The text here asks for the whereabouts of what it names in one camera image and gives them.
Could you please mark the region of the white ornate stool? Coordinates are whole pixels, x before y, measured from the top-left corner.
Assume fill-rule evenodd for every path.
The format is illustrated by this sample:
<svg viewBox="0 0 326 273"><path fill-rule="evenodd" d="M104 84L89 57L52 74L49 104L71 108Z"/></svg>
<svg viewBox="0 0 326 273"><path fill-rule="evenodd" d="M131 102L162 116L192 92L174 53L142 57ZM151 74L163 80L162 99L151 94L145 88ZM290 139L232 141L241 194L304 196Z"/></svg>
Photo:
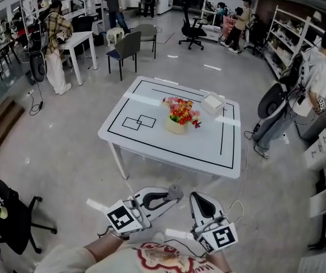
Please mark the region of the white ornate stool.
<svg viewBox="0 0 326 273"><path fill-rule="evenodd" d="M114 46L119 40L125 36L124 30L120 27L111 28L106 32L107 45Z"/></svg>

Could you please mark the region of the black office chair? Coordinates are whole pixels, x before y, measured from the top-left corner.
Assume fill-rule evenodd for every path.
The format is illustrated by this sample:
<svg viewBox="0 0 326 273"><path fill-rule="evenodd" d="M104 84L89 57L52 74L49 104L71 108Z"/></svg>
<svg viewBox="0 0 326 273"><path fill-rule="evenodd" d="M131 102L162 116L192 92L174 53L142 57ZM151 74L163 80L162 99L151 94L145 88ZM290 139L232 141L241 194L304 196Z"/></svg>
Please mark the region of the black office chair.
<svg viewBox="0 0 326 273"><path fill-rule="evenodd" d="M193 23L191 23L188 15L189 7L186 2L183 3L182 9L185 18L183 20L183 26L181 28L181 32L186 37L186 39L179 40L178 44L181 45L182 43L189 43L188 50L191 50L191 46L195 44L199 46L201 50L204 50L204 46L202 45L202 42L199 40L199 38L205 38L207 36L206 32L202 28L204 25L202 19L198 16L195 16L193 17Z"/></svg>
<svg viewBox="0 0 326 273"><path fill-rule="evenodd" d="M262 55L266 43L266 25L259 15L253 14L245 30L244 50L251 49L252 55Z"/></svg>

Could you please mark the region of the black swivel chair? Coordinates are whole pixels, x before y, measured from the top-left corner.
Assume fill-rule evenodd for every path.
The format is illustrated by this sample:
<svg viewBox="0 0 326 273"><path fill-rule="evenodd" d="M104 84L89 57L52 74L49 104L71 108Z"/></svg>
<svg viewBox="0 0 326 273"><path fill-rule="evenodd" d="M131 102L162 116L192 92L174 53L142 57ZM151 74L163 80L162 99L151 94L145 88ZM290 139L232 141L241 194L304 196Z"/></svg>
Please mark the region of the black swivel chair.
<svg viewBox="0 0 326 273"><path fill-rule="evenodd" d="M31 228L44 229L52 234L57 234L55 227L47 227L32 222L35 204L42 202L43 198L34 196L30 204L26 205L19 199L16 191L0 180L0 199L6 209L6 218L0 217L0 244L7 244L14 253L21 255L30 243L35 253L41 254L41 248L36 246Z"/></svg>

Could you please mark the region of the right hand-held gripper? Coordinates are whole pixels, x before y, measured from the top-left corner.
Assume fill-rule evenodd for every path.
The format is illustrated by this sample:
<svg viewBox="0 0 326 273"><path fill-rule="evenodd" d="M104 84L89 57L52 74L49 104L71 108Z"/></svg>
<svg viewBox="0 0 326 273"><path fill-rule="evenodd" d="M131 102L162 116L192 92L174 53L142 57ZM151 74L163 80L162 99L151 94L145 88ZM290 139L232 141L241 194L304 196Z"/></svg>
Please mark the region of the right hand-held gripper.
<svg viewBox="0 0 326 273"><path fill-rule="evenodd" d="M213 254L238 243L235 224L223 215L218 200L200 192L192 192L189 200L194 220L191 233L206 253Z"/></svg>

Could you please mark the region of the white slatted panel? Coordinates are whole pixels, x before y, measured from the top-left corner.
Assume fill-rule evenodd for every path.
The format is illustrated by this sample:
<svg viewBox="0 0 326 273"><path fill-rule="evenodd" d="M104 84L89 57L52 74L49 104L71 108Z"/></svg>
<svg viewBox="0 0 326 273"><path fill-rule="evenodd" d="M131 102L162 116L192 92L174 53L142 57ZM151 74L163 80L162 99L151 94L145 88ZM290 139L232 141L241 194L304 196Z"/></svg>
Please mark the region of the white slatted panel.
<svg viewBox="0 0 326 273"><path fill-rule="evenodd" d="M326 252L303 257L298 273L326 273Z"/></svg>

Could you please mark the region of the white shelving unit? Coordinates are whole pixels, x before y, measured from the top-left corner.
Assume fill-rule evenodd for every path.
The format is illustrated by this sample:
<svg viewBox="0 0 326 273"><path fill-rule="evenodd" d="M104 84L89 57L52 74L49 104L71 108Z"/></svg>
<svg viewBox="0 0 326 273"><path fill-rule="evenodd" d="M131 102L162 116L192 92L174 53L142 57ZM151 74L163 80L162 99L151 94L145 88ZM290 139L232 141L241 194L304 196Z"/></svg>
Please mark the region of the white shelving unit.
<svg viewBox="0 0 326 273"><path fill-rule="evenodd" d="M22 22L26 32L32 27L38 16L55 0L19 0ZM71 21L79 16L94 18L92 31L95 34L106 31L106 10L102 0L59 0L62 3L62 15Z"/></svg>
<svg viewBox="0 0 326 273"><path fill-rule="evenodd" d="M276 78L280 78L300 51L319 47L325 31L320 28L322 15L301 18L279 7L275 9L264 46L264 58Z"/></svg>

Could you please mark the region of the white rectangular box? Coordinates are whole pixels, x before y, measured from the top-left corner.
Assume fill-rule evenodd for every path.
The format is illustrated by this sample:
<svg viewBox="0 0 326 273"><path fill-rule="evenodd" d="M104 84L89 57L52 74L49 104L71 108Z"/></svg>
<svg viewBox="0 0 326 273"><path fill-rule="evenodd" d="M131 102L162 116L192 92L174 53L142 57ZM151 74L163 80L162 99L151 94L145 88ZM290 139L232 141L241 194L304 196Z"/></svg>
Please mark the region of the white rectangular box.
<svg viewBox="0 0 326 273"><path fill-rule="evenodd" d="M217 117L222 114L225 102L226 99L224 96L210 92L202 98L200 105L208 114Z"/></svg>

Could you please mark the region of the grey knitted cloth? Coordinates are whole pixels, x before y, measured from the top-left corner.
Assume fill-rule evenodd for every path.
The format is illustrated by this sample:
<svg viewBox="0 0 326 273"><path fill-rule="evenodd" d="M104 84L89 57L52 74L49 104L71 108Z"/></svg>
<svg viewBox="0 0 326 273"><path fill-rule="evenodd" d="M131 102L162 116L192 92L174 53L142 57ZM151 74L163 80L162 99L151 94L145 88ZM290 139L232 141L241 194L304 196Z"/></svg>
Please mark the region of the grey knitted cloth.
<svg viewBox="0 0 326 273"><path fill-rule="evenodd" d="M183 191L179 185L172 184L168 188L167 200L173 201L176 200L179 202L184 197Z"/></svg>

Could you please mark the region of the person's white printed shirt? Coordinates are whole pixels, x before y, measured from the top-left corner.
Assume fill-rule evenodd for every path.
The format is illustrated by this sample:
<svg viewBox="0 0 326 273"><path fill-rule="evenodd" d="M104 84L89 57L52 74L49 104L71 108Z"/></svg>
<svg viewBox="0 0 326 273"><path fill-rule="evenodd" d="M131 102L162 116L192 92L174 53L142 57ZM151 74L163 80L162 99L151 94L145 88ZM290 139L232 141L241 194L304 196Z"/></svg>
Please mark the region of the person's white printed shirt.
<svg viewBox="0 0 326 273"><path fill-rule="evenodd" d="M56 246L35 273L234 273L215 263L181 253L173 246L144 242L128 246L96 261L83 247Z"/></svg>

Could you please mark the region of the grey chair with blue seat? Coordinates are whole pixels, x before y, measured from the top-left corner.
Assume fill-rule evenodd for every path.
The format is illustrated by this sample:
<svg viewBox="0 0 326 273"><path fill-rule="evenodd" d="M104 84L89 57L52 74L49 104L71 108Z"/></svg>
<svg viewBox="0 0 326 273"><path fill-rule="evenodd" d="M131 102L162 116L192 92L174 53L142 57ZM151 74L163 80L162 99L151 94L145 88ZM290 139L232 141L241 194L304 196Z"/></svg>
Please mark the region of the grey chair with blue seat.
<svg viewBox="0 0 326 273"><path fill-rule="evenodd" d="M140 51L141 31L134 31L127 34L123 39L115 44L115 48L106 53L108 59L108 72L111 74L111 59L119 63L120 80L123 80L122 67L124 59L133 58L135 62L135 72L137 72L137 53Z"/></svg>

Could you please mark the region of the white drawer cabinet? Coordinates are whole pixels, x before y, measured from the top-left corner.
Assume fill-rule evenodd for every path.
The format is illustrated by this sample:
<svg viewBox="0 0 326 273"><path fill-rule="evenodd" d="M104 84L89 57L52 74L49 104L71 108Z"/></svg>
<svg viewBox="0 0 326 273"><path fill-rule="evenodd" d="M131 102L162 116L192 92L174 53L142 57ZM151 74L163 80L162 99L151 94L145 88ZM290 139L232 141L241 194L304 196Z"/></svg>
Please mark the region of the white drawer cabinet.
<svg viewBox="0 0 326 273"><path fill-rule="evenodd" d="M304 158L309 170L319 171L326 166L326 129L319 134L317 141L304 152Z"/></svg>

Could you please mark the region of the flower bouquet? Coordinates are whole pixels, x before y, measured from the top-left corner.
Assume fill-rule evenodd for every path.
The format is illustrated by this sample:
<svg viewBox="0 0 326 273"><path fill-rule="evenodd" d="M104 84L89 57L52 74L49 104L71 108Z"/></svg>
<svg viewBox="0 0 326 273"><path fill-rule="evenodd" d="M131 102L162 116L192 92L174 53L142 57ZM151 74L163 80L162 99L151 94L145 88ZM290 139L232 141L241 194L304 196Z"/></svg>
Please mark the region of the flower bouquet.
<svg viewBox="0 0 326 273"><path fill-rule="evenodd" d="M165 97L162 104L169 109L166 120L166 129L171 133L183 135L188 132L188 126L193 125L195 129L200 128L200 112L193 109L192 100L184 100L180 97Z"/></svg>

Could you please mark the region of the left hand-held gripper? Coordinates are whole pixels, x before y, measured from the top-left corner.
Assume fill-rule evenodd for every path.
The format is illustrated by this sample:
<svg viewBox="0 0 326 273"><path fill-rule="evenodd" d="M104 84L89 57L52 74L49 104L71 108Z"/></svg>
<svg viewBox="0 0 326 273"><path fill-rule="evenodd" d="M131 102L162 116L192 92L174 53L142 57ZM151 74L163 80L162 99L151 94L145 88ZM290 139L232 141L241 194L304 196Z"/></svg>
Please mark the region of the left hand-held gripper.
<svg viewBox="0 0 326 273"><path fill-rule="evenodd" d="M151 227L149 220L160 217L178 202L166 199L167 195L167 188L142 188L124 201L117 201L105 211L105 216L117 234L143 231Z"/></svg>

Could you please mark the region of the person's right forearm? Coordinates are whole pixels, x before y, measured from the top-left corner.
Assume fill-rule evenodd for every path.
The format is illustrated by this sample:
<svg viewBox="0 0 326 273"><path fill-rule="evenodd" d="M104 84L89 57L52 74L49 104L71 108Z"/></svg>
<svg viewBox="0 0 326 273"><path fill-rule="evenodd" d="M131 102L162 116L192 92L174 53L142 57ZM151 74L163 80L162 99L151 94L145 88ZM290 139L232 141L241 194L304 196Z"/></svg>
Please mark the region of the person's right forearm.
<svg viewBox="0 0 326 273"><path fill-rule="evenodd" d="M223 251L217 251L213 254L206 254L206 260L214 264L222 273L233 273Z"/></svg>

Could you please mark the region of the person's white clog shoe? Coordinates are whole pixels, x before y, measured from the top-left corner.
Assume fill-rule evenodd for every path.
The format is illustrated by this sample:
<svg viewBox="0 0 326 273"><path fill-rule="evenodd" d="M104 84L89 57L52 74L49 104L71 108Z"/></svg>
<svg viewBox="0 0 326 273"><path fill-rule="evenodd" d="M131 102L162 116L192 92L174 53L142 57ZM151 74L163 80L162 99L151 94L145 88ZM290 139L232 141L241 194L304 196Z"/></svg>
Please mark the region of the person's white clog shoe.
<svg viewBox="0 0 326 273"><path fill-rule="evenodd" d="M153 235L151 241L154 242L154 243L158 243L158 244L165 243L165 233L163 233L162 231L157 231Z"/></svg>

